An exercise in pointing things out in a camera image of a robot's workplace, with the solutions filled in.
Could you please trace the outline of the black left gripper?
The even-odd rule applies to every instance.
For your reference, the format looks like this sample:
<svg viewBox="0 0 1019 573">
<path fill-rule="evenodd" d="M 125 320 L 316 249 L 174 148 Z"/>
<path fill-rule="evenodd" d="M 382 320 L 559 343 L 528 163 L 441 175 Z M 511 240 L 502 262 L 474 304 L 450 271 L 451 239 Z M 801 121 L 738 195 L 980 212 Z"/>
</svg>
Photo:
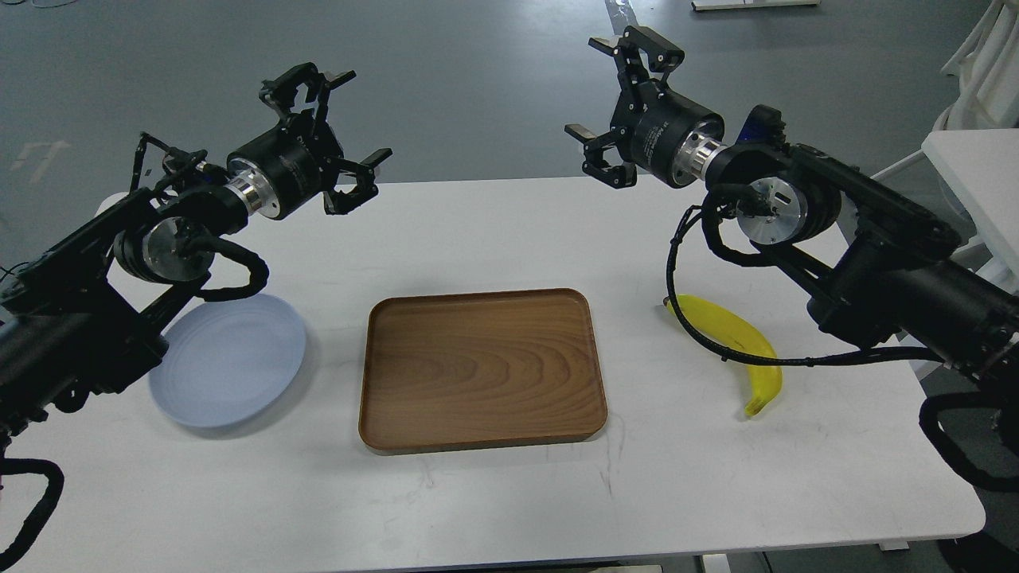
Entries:
<svg viewBox="0 0 1019 573">
<path fill-rule="evenodd" d="M 280 121 L 227 156 L 227 189 L 240 198 L 248 214 L 284 219 L 323 193 L 326 214 L 346 215 L 378 195 L 377 170 L 393 156 L 392 149 L 380 148 L 361 161 L 343 158 L 327 122 L 331 92 L 356 76 L 354 70 L 329 75 L 314 63 L 301 63 L 275 80 L 262 81 L 260 101 Z M 294 113 L 301 87 L 312 108 Z M 352 177 L 354 187 L 338 191 L 338 177 Z"/>
</svg>

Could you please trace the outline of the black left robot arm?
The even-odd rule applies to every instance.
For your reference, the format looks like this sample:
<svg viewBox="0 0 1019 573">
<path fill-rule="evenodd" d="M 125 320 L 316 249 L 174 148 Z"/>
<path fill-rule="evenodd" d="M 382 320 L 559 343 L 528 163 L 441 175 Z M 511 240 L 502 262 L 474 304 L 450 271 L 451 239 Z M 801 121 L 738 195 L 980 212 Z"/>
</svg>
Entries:
<svg viewBox="0 0 1019 573">
<path fill-rule="evenodd" d="M 1 431 L 8 447 L 47 409 L 79 411 L 88 397 L 120 394 L 162 363 L 164 330 L 200 298 L 250 298 L 266 262 L 232 242 L 252 215 L 281 220 L 321 196 L 345 215 L 378 195 L 381 148 L 346 158 L 328 123 L 329 99 L 354 79 L 306 62 L 266 80 L 260 100 L 273 127 L 227 156 L 169 146 L 141 133 L 127 195 L 39 258 L 2 272 Z"/>
</svg>

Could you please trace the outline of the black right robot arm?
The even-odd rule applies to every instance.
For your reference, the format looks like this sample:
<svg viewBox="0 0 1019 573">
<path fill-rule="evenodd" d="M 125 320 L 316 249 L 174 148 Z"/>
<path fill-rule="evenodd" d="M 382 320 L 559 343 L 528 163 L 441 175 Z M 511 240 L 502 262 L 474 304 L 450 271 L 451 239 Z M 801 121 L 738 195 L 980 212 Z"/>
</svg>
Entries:
<svg viewBox="0 0 1019 573">
<path fill-rule="evenodd" d="M 779 269 L 808 295 L 823 333 L 853 351 L 787 360 L 849 366 L 932 361 L 968 378 L 972 392 L 931 396 L 919 426 L 957 475 L 987 492 L 1015 493 L 1015 476 L 994 476 L 940 425 L 954 410 L 991 410 L 994 431 L 1017 452 L 1017 297 L 953 261 L 960 236 L 931 210 L 832 156 L 792 144 L 777 109 L 757 105 L 725 144 L 720 114 L 671 88 L 683 50 L 655 30 L 629 25 L 589 45 L 615 63 L 621 93 L 607 133 L 564 129 L 583 148 L 583 172 L 615 189 L 639 170 L 673 189 L 701 181 L 706 194 L 673 235 L 666 291 L 677 321 L 720 358 L 779 365 L 776 358 L 710 341 L 681 308 L 674 287 L 678 245 L 699 224 L 709 250 L 742 267 Z"/>
</svg>

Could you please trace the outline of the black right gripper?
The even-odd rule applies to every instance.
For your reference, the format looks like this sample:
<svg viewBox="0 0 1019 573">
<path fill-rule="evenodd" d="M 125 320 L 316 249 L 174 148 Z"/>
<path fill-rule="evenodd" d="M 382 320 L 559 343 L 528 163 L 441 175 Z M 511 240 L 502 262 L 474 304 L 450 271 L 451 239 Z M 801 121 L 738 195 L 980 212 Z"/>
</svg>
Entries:
<svg viewBox="0 0 1019 573">
<path fill-rule="evenodd" d="M 637 184 L 637 167 L 659 181 L 681 189 L 694 181 L 678 159 L 692 133 L 720 140 L 720 114 L 671 90 L 667 80 L 685 60 L 685 51 L 644 25 L 628 25 L 612 39 L 590 37 L 590 47 L 615 62 L 621 95 L 608 133 L 595 135 L 581 124 L 565 124 L 564 133 L 581 145 L 583 173 L 613 189 Z M 605 159 L 616 148 L 623 163 Z"/>
</svg>

